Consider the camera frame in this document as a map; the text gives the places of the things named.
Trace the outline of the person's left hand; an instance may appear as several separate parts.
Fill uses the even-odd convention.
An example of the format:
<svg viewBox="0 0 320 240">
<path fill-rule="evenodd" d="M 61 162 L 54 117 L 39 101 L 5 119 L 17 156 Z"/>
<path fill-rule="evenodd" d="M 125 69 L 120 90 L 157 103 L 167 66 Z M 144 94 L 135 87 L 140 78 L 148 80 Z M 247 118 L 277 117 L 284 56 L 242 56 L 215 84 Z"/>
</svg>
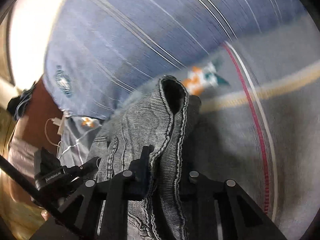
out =
<svg viewBox="0 0 320 240">
<path fill-rule="evenodd" d="M 51 215 L 45 209 L 37 206 L 32 202 L 30 194 L 27 193 L 20 185 L 18 185 L 16 181 L 9 178 L 8 184 L 9 193 L 13 201 L 25 204 L 32 208 L 38 208 L 39 210 L 41 210 L 41 216 L 45 221 L 47 221 L 51 217 Z"/>
</svg>

